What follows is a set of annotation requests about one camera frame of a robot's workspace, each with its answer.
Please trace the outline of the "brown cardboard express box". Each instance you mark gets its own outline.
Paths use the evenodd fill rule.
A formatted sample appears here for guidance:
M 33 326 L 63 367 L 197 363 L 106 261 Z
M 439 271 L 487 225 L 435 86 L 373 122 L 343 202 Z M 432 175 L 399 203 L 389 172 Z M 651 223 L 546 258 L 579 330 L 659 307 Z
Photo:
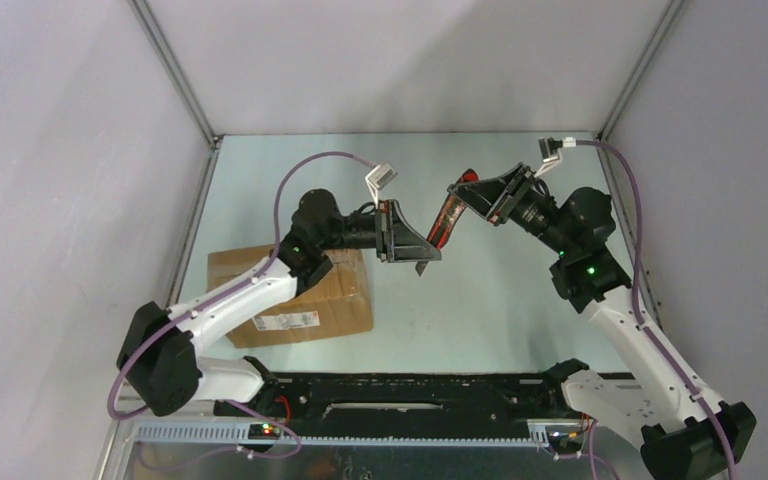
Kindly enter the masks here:
M 329 250 L 333 268 L 301 296 L 265 310 L 226 335 L 237 348 L 285 345 L 371 331 L 374 317 L 359 250 Z

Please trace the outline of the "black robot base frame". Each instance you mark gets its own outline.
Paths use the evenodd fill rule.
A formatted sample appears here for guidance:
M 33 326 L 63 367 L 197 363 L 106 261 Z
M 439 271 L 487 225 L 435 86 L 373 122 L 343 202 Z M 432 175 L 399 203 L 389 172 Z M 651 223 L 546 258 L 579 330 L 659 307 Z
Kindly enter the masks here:
M 280 373 L 250 406 L 305 446 L 544 446 L 582 433 L 561 383 L 587 370 L 573 359 L 542 373 Z

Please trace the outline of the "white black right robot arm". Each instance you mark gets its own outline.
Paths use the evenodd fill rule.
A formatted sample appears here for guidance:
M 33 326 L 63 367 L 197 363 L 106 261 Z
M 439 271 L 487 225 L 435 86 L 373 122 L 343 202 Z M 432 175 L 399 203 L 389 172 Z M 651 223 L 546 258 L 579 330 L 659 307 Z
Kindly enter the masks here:
M 580 361 L 562 362 L 541 392 L 548 414 L 597 420 L 639 450 L 655 479 L 733 471 L 757 420 L 704 382 L 644 311 L 638 283 L 606 245 L 616 228 L 609 195 L 580 187 L 558 204 L 524 165 L 448 192 L 492 225 L 511 221 L 557 253 L 550 273 L 558 295 L 602 332 L 637 382 L 622 387 Z

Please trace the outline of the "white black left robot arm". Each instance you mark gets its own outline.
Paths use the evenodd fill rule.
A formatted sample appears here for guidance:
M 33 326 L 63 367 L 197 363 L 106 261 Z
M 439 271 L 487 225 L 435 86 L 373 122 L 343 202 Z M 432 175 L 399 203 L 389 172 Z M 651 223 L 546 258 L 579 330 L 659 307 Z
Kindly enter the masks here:
M 340 249 L 372 249 L 386 263 L 442 257 L 407 223 L 397 201 L 344 215 L 330 191 L 310 190 L 288 233 L 248 271 L 188 303 L 139 307 L 117 368 L 158 417 L 196 401 L 238 402 L 252 416 L 268 414 L 276 403 L 276 379 L 259 360 L 219 360 L 205 352 L 246 321 L 312 289 L 333 268 L 328 251 Z

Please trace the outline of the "red black utility knife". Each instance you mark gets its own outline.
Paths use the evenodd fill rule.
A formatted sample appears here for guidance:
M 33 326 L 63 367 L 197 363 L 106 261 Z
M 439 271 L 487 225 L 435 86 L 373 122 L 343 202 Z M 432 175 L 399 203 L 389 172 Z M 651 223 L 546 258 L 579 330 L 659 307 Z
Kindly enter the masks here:
M 469 183 L 478 180 L 479 177 L 477 173 L 470 168 L 461 174 L 456 183 Z M 444 246 L 448 243 L 460 216 L 466 209 L 467 206 L 462 200 L 452 194 L 448 194 L 435 218 L 426 240 L 436 249 L 442 251 Z M 419 277 L 424 274 L 429 263 L 430 262 L 428 261 L 417 262 L 415 271 Z

